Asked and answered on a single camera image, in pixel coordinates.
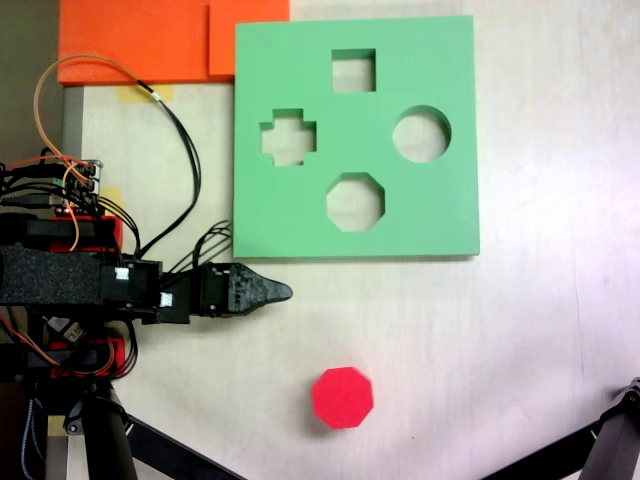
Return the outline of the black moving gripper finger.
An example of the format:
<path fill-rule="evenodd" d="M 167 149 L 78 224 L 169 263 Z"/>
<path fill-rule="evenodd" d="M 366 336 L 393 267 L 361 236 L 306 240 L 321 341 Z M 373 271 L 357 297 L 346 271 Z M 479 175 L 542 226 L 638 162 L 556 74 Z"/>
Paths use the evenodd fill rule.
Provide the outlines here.
<path fill-rule="evenodd" d="M 245 315 L 265 305 L 283 302 L 293 297 L 286 284 L 268 279 L 247 266 L 229 266 L 227 313 Z"/>

